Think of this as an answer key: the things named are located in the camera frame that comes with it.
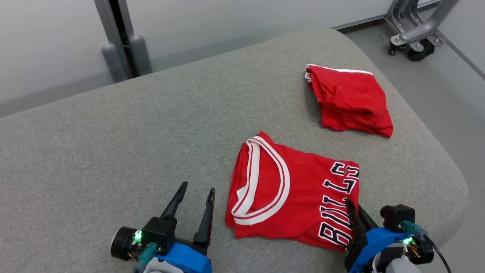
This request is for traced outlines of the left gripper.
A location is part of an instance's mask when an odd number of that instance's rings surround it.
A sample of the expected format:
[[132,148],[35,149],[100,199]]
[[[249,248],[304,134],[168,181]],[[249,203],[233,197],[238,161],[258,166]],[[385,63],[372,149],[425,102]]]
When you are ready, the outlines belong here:
[[[178,206],[184,199],[188,182],[184,181],[160,216],[160,219],[177,223]],[[213,229],[215,189],[211,188],[205,202],[205,211],[193,242],[209,246]],[[173,237],[150,231],[122,227],[111,241],[111,256],[132,261],[133,273],[211,273],[211,261],[203,253]]]

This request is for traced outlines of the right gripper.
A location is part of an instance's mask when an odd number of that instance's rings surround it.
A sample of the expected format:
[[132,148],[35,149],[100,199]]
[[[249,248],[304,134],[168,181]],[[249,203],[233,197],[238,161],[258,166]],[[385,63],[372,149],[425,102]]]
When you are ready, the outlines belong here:
[[359,204],[345,199],[350,229],[356,238],[345,256],[349,273],[419,273],[418,265],[435,258],[435,247],[423,229],[393,232],[377,225]]

